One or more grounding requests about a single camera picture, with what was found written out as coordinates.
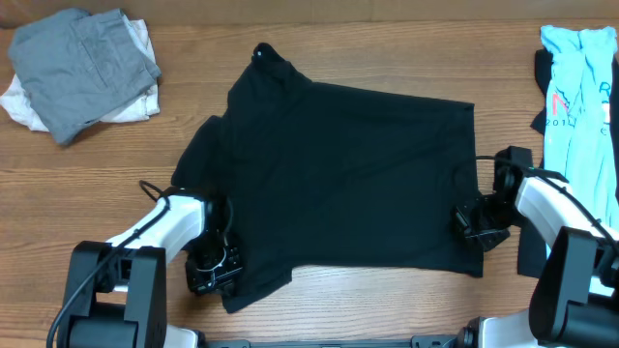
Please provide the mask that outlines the black polo shirt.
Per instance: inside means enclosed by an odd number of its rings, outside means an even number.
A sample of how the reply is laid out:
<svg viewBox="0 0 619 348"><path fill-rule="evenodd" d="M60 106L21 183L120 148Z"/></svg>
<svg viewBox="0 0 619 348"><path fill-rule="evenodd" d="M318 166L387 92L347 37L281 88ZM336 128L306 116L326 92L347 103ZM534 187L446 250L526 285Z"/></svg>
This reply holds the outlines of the black polo shirt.
<svg viewBox="0 0 619 348"><path fill-rule="evenodd" d="M479 193L473 105L316 82L265 43L171 183L232 206L242 270L222 299L230 313L306 265L483 273L451 227Z"/></svg>

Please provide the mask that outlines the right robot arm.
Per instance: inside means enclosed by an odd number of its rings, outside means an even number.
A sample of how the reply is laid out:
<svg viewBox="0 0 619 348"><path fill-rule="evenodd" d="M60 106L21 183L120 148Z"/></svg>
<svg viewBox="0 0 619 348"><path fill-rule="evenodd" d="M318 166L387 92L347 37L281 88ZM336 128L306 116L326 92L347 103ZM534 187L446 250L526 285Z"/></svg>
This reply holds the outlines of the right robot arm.
<svg viewBox="0 0 619 348"><path fill-rule="evenodd" d="M615 347L618 344L618 234L573 196L561 174L530 164L528 149L490 157L493 192L454 207L454 232L489 251L513 225L535 227L550 249L527 309L478 318L453 347Z"/></svg>

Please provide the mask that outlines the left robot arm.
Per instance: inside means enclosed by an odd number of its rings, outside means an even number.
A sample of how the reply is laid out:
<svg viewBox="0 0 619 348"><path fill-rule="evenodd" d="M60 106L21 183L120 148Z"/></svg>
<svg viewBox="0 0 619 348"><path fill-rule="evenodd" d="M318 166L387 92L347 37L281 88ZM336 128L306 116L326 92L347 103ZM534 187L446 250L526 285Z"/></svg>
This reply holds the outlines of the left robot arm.
<svg viewBox="0 0 619 348"><path fill-rule="evenodd" d="M166 271L185 252L191 292L233 292L242 265L230 242L232 202L199 189L139 186L155 202L149 214L105 242L74 248L47 348L206 346L204 333L168 324Z"/></svg>

